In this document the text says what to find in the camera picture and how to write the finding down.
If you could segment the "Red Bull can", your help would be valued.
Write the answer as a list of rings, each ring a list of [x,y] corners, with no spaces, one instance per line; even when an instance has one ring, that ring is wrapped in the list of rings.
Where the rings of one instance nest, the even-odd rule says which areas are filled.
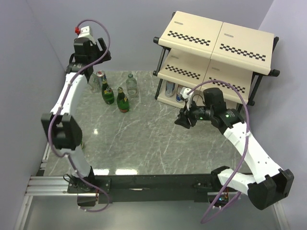
[[[182,88],[183,88],[182,85],[179,85],[179,84],[177,85],[176,101],[178,103],[183,103],[184,102],[184,100],[181,99],[181,90],[182,90]]]

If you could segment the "light blue drink can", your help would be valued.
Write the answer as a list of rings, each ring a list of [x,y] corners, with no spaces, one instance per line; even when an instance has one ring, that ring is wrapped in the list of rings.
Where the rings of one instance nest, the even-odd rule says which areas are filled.
[[[166,81],[165,83],[165,96],[172,97],[174,95],[176,84],[170,81]]]

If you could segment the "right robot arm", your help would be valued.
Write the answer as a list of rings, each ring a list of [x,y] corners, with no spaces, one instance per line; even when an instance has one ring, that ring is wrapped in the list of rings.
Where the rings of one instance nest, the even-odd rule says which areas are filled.
[[[210,121],[220,133],[229,140],[251,170],[250,175],[239,173],[228,166],[219,167],[211,172],[211,187],[215,191],[233,188],[246,194],[251,203],[259,210],[279,202],[289,195],[294,174],[282,169],[253,137],[247,120],[236,109],[228,109],[223,92],[219,88],[204,90],[204,106],[193,101],[193,91],[183,87],[179,93],[185,101],[180,109],[176,125],[191,128],[197,121]]]

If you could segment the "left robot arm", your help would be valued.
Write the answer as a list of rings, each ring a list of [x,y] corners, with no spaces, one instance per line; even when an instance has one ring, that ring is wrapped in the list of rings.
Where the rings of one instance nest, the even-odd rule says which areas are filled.
[[[109,61],[109,45],[103,38],[95,43],[88,37],[74,39],[74,53],[66,67],[65,83],[60,96],[49,113],[41,116],[41,123],[52,152],[64,158],[71,167],[69,186],[77,192],[89,193],[97,188],[92,167],[81,148],[83,133],[74,118],[84,87],[93,73],[93,66]]]

